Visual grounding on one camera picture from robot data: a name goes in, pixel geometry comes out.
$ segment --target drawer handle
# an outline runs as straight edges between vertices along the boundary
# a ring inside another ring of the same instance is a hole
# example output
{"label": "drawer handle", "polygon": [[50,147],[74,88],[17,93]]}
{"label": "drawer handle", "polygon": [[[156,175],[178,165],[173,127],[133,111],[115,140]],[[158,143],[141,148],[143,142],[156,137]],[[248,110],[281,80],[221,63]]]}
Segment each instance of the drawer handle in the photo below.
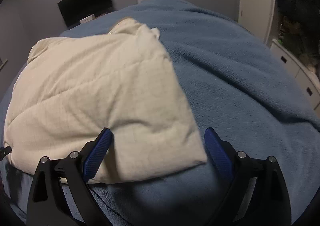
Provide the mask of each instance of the drawer handle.
{"label": "drawer handle", "polygon": [[311,96],[313,94],[309,87],[307,87],[307,92],[308,92],[309,96]]}
{"label": "drawer handle", "polygon": [[281,56],[281,60],[282,60],[284,63],[287,63],[287,59],[286,59],[284,56]]}

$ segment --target drawer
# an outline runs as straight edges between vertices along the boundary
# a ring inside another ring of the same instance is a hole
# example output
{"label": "drawer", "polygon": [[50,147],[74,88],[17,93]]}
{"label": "drawer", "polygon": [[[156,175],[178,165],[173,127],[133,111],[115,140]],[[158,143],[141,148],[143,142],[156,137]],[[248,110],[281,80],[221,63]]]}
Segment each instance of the drawer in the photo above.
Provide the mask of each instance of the drawer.
{"label": "drawer", "polygon": [[303,70],[299,70],[299,73],[296,76],[296,81],[302,88],[305,96],[310,101],[312,108],[315,108],[320,102],[320,95],[319,92],[316,90],[316,87],[313,85],[313,83],[310,81],[310,79],[304,73]]}
{"label": "drawer", "polygon": [[320,105],[315,109],[317,116],[320,118]]}
{"label": "drawer", "polygon": [[299,72],[299,65],[279,46],[272,43],[271,45],[271,52],[273,55],[282,62],[283,66],[286,68],[286,70],[293,76],[296,77],[296,75]]}

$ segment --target blue blanket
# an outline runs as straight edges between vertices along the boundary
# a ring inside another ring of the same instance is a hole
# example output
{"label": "blue blanket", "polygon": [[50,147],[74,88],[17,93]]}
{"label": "blue blanket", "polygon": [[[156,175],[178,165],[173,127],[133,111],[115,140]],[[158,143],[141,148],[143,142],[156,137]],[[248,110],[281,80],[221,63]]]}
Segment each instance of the blue blanket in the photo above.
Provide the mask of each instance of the blue blanket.
{"label": "blue blanket", "polygon": [[[202,138],[212,126],[237,151],[278,159],[295,221],[320,186],[320,121],[293,78],[265,45],[237,23],[183,0],[144,1],[61,36],[107,33],[127,16],[160,30],[160,41],[173,60]],[[0,105],[1,118],[10,96],[9,90]],[[25,212],[31,177],[9,165],[1,165],[1,171],[9,173],[6,191]],[[13,190],[17,184],[18,193]],[[67,186],[64,191],[79,218]],[[166,177],[92,185],[91,191],[114,225],[194,226],[204,225],[212,216],[226,184],[209,159]]]}

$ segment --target blue gripper pad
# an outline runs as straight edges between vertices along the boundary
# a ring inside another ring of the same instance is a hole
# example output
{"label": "blue gripper pad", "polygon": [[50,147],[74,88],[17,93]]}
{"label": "blue gripper pad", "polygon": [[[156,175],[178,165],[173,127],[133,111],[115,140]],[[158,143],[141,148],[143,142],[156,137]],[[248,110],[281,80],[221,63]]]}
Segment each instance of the blue gripper pad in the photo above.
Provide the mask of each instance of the blue gripper pad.
{"label": "blue gripper pad", "polygon": [[106,129],[88,155],[87,159],[84,161],[82,178],[86,183],[89,179],[95,177],[98,168],[111,145],[112,137],[111,130]]}
{"label": "blue gripper pad", "polygon": [[221,177],[231,182],[233,180],[233,163],[223,150],[221,139],[212,127],[207,128],[204,132],[204,142]]}

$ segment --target wall-mounted tv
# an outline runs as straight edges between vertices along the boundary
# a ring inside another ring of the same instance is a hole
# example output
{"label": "wall-mounted tv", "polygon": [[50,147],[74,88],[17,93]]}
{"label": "wall-mounted tv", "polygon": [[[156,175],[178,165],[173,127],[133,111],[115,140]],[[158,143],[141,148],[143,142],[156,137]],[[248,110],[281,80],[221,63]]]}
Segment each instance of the wall-mounted tv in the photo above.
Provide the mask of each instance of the wall-mounted tv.
{"label": "wall-mounted tv", "polygon": [[69,28],[79,25],[79,21],[89,15],[98,17],[113,11],[111,0],[62,0],[58,6]]}

